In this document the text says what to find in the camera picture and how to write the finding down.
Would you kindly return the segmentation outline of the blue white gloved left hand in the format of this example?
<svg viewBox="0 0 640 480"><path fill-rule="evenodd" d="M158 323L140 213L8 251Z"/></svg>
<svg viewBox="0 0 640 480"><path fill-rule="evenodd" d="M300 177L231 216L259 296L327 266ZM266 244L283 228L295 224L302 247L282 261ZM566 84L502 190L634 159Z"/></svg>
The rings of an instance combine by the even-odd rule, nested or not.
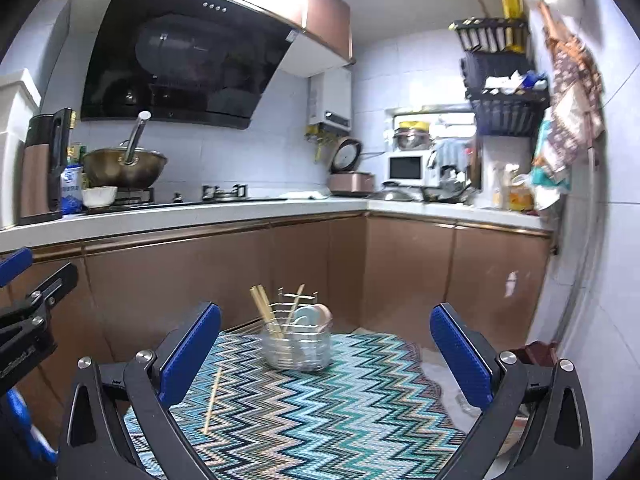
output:
<svg viewBox="0 0 640 480"><path fill-rule="evenodd" d="M50 445L46 437L32 423L28 406L15 388L4 396L8 406L9 423L18 440L26 445L29 455L50 466L58 463L58 452Z"/></svg>

